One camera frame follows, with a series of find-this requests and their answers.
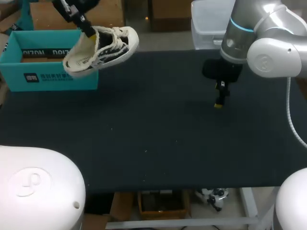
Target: cardboard box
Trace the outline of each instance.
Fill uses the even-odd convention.
[[[191,29],[193,0],[149,0],[151,29],[155,32],[185,31]]]
[[[93,198],[99,205],[99,195]],[[129,221],[132,213],[133,193],[114,193],[112,204],[108,213],[103,215],[85,214],[83,230],[104,230],[110,221]]]
[[[172,211],[144,211],[142,209],[142,193],[138,193],[139,211],[142,219],[144,220],[164,220],[164,219],[184,219],[189,213],[189,193],[187,190],[182,191],[182,204],[183,209]]]
[[[31,15],[35,30],[67,30],[75,29],[73,23],[67,23],[51,2],[30,3]],[[105,27],[122,27],[125,25],[121,0],[101,0],[87,14],[92,25]]]
[[[79,30],[13,31],[0,58],[0,71],[9,89],[13,92],[97,89],[98,71],[73,79],[61,63],[80,33]],[[59,61],[49,62],[45,58]]]
[[[0,20],[7,18],[11,14],[18,11],[18,9],[19,9],[18,1],[6,4],[0,4]]]
[[[8,29],[10,29],[10,27],[17,22],[17,20],[20,18],[21,16],[21,11],[17,11],[13,14],[11,14],[9,17],[3,19],[0,22],[0,33],[4,33],[5,31],[7,31]]]

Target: black tablecloth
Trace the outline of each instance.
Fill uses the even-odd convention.
[[[99,90],[10,93],[0,144],[58,151],[88,192],[278,186],[307,167],[286,118],[286,79],[245,68],[226,106],[201,66],[218,51],[135,54],[100,73]],[[295,81],[293,123],[307,140],[307,104]]]

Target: metal frame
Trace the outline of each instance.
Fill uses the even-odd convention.
[[[252,189],[241,188],[240,193],[246,217],[110,222],[106,225],[106,229],[173,228],[184,226],[196,227],[210,225],[248,225],[248,230],[266,230],[266,228],[270,227],[272,223],[272,216],[270,211],[274,207],[278,190],[279,187],[273,189],[269,197],[266,199],[265,207],[263,207],[261,211],[258,212]]]

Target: canvas shoe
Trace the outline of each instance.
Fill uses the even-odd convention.
[[[139,37],[131,27],[106,28],[93,26],[96,42],[84,33],[63,60],[65,71],[73,77],[83,77],[126,61],[135,53]]]

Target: box logo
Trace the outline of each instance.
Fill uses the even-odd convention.
[[[70,49],[22,49],[24,58],[64,58]]]
[[[36,73],[24,73],[24,77],[25,77],[25,80],[29,83],[30,82],[39,82],[39,79],[38,79]]]
[[[20,28],[17,24],[14,23],[14,24],[11,26],[11,30],[20,31],[20,30],[23,30],[23,29]]]

